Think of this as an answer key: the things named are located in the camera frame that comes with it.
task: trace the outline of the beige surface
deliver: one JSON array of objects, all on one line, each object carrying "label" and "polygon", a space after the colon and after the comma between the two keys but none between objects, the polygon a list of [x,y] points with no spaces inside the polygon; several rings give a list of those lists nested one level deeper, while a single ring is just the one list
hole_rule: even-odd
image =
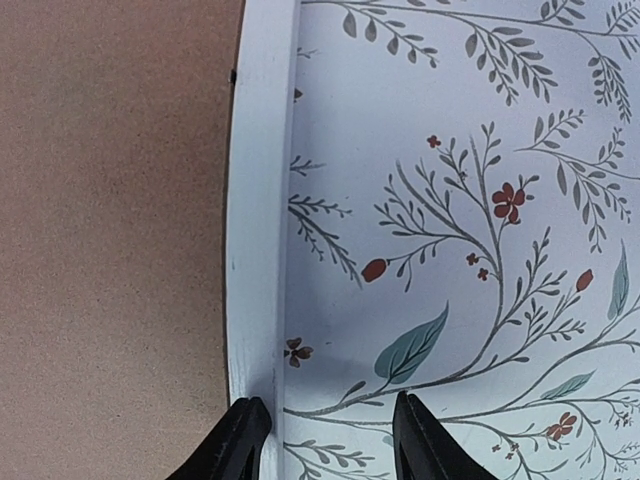
[{"label": "beige surface", "polygon": [[0,479],[162,479],[225,410],[239,2],[0,2]]}]

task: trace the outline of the white painted wood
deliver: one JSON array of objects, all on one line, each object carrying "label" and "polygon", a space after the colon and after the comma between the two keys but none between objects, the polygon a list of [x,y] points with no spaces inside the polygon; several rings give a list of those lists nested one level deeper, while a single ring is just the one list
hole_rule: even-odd
[{"label": "white painted wood", "polygon": [[259,396],[274,429],[261,478],[284,478],[286,199],[299,0],[247,0],[231,123],[227,354],[231,401]]}]

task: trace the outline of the red flower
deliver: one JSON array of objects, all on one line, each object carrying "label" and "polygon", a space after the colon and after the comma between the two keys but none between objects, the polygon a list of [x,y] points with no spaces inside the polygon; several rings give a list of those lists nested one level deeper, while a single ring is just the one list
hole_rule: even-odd
[{"label": "red flower", "polygon": [[427,138],[427,142],[429,142],[429,146],[431,148],[436,148],[442,145],[442,142],[438,140],[438,137],[436,137],[435,135],[431,135],[429,138]]},{"label": "red flower", "polygon": [[576,290],[581,292],[586,289],[591,283],[591,280],[593,280],[593,272],[589,269],[580,275],[580,278],[578,278],[578,281],[576,282]]},{"label": "red flower", "polygon": [[498,190],[491,197],[493,203],[497,204],[493,213],[498,218],[509,217],[509,222],[516,223],[518,221],[518,207],[524,205],[524,190],[520,189],[514,192],[510,183],[502,185],[502,191]]},{"label": "red flower", "polygon": [[373,282],[375,279],[379,278],[387,269],[387,261],[382,258],[376,258],[375,260],[371,260],[364,270],[362,270],[362,278],[367,283]]},{"label": "red flower", "polygon": [[554,423],[547,428],[547,437],[553,438],[554,441],[560,440],[564,435],[569,435],[573,430],[573,424],[576,423],[577,417],[571,415],[569,412],[565,412],[560,417],[559,423]]},{"label": "red flower", "polygon": [[469,255],[467,255],[467,263],[471,266],[475,265],[476,263],[478,263],[480,261],[480,259],[476,256],[475,253],[470,253]]}]

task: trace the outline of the teal leaf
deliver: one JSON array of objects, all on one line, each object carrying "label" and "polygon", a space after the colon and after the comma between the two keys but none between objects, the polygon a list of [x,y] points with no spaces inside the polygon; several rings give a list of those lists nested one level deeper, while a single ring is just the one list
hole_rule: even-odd
[{"label": "teal leaf", "polygon": [[571,377],[562,385],[543,393],[540,398],[542,400],[555,400],[556,398],[562,398],[566,397],[567,395],[571,395],[572,393],[577,392],[582,387],[584,387],[587,382],[591,380],[591,376],[593,374],[594,372],[591,372]]},{"label": "teal leaf", "polygon": [[386,378],[389,383],[404,383],[429,356],[449,316],[449,303],[438,317],[418,325],[413,330],[398,337],[385,348],[376,360],[376,375]]},{"label": "teal leaf", "polygon": [[627,253],[622,244],[622,255],[616,273],[613,275],[613,287],[611,288],[611,304],[607,317],[613,320],[622,313],[629,295],[629,270],[627,268]]}]

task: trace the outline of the floral pattern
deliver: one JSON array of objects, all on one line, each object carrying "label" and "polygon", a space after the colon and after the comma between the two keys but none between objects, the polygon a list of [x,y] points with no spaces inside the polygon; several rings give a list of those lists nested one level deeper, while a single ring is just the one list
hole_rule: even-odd
[{"label": "floral pattern", "polygon": [[286,479],[393,478],[405,390],[497,478],[639,478],[638,4],[302,4]]}]

